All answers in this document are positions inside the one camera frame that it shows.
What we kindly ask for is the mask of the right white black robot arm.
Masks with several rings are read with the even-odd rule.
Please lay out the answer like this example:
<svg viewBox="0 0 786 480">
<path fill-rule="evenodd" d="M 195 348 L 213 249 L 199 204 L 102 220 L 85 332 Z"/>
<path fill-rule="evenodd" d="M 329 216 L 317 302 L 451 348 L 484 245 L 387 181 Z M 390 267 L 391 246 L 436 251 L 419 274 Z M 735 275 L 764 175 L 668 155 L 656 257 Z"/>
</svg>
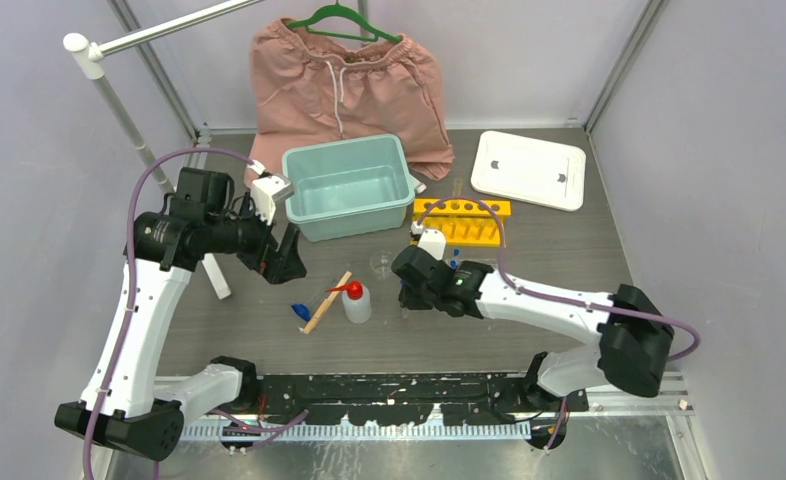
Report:
<svg viewBox="0 0 786 480">
<path fill-rule="evenodd" d="M 533 357 L 520 395 L 536 410 L 603 385 L 642 398 L 659 393 L 674 331 L 635 287 L 622 284 L 614 294 L 574 292 L 479 262 L 453 268 L 416 245 L 397 255 L 392 271 L 401 281 L 399 302 L 408 310 L 515 321 L 579 341 L 577 348 Z"/>
</svg>

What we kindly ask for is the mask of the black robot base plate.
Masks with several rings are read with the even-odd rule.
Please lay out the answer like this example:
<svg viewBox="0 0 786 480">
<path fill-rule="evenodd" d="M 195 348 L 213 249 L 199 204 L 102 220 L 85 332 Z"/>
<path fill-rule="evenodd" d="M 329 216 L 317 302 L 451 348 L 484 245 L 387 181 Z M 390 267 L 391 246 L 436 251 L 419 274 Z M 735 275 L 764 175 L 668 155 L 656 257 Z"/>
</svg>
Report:
<svg viewBox="0 0 786 480">
<path fill-rule="evenodd" d="M 526 376 L 508 372 L 269 374 L 250 394 L 211 412 L 261 414 L 277 425 L 304 413 L 304 425 L 382 427 L 423 425 L 436 414 L 444 426 L 457 427 L 549 420 L 560 406 Z"/>
</svg>

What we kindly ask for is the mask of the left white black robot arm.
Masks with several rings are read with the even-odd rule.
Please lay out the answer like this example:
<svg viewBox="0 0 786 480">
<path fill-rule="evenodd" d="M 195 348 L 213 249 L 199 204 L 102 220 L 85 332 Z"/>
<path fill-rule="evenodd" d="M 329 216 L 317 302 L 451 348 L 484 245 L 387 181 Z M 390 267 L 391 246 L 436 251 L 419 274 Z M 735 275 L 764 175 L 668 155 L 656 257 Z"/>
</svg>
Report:
<svg viewBox="0 0 786 480">
<path fill-rule="evenodd" d="M 184 168 L 160 210 L 137 213 L 106 345 L 81 397 L 58 407 L 55 425 L 87 446 L 159 462 L 185 426 L 212 410 L 254 409 L 261 388 L 252 362 L 219 356 L 173 387 L 157 385 L 157 367 L 175 309 L 207 255 L 235 255 L 272 285 L 306 275 L 298 228 L 288 225 L 281 239 L 272 233 L 277 206 L 292 193 L 279 174 L 261 174 L 236 196 L 230 175 Z"/>
</svg>

